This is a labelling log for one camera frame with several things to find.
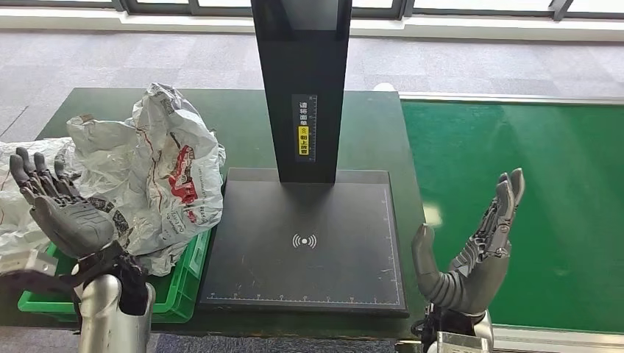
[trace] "robotic thumb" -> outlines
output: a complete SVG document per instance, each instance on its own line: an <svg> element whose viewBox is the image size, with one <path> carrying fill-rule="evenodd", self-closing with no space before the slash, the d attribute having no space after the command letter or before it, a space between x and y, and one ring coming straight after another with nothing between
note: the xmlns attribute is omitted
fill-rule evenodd
<svg viewBox="0 0 624 353"><path fill-rule="evenodd" d="M421 224L411 242L411 253L414 259L418 289L425 298L439 291L443 273L438 270L436 258L433 256L433 239L435 233L427 224Z"/></svg>

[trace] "floor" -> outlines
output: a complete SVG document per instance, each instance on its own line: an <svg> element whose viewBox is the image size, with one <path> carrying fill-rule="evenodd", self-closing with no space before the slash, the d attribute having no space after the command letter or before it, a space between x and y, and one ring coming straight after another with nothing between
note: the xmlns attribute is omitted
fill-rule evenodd
<svg viewBox="0 0 624 353"><path fill-rule="evenodd" d="M624 98L624 46L353 38L346 89ZM34 139L74 87L263 87L251 35L0 32L0 141ZM128 107L128 116L132 108ZM75 352L77 337L0 329L0 352ZM153 335L149 352L392 352L390 342Z"/></svg>

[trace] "robotic arm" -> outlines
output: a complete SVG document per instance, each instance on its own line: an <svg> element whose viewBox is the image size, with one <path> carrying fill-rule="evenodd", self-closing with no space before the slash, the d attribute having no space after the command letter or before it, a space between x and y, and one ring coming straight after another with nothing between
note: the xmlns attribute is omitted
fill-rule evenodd
<svg viewBox="0 0 624 353"><path fill-rule="evenodd" d="M413 328L424 352L437 352L437 332L485 338L492 350L494 334L487 310L507 274L511 223L525 189L522 169L504 173L481 224L449 271L438 270L433 256L433 229L423 224L412 241L418 288L430 302L425 320Z"/></svg>
<svg viewBox="0 0 624 353"><path fill-rule="evenodd" d="M3 268L0 279L35 292L69 292L82 328L79 353L145 353L155 300L146 272L113 240L111 222L80 196L63 161L54 161L52 175L43 155L34 157L33 164L26 149L16 150L10 157L13 179L39 227L78 264L71 275L53 277L54 259L29 254L43 265L24 261Z"/></svg>

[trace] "green tabletop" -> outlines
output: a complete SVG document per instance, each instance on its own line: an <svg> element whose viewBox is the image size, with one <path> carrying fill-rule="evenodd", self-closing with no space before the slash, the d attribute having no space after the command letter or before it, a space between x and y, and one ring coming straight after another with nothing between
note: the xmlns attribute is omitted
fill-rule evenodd
<svg viewBox="0 0 624 353"><path fill-rule="evenodd" d="M124 120L142 89L77 88L38 138L66 136L65 122L91 113L100 120ZM215 129L230 167L275 168L275 156L264 92L261 90L182 90L208 128ZM425 300L416 288L410 242L424 221L414 164L397 93L346 92L338 167L390 173L404 288L409 319L345 314L209 313L196 310L186 324L153 324L153 330L190 335L299 335L307 337L409 338L410 325L422 317ZM0 293L0 325L61 327L43 315L20 313L16 295Z"/></svg>
<svg viewBox="0 0 624 353"><path fill-rule="evenodd" d="M496 324L624 332L624 106L404 101L446 267L478 226L501 171L522 166Z"/></svg>

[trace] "green crate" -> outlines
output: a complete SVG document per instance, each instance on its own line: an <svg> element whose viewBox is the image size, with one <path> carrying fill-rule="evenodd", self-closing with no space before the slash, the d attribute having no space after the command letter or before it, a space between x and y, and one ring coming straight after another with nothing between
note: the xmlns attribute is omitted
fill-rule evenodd
<svg viewBox="0 0 624 353"><path fill-rule="evenodd" d="M170 274L148 277L148 282L156 290L152 322L183 323L191 319L209 240L210 231L197 235L187 245ZM69 274L76 264L75 259L65 256L54 244L47 253L59 260L57 274ZM63 294L37 294L26 290L19 300L18 308L27 313L49 315L58 321L77 321L74 305L69 296Z"/></svg>

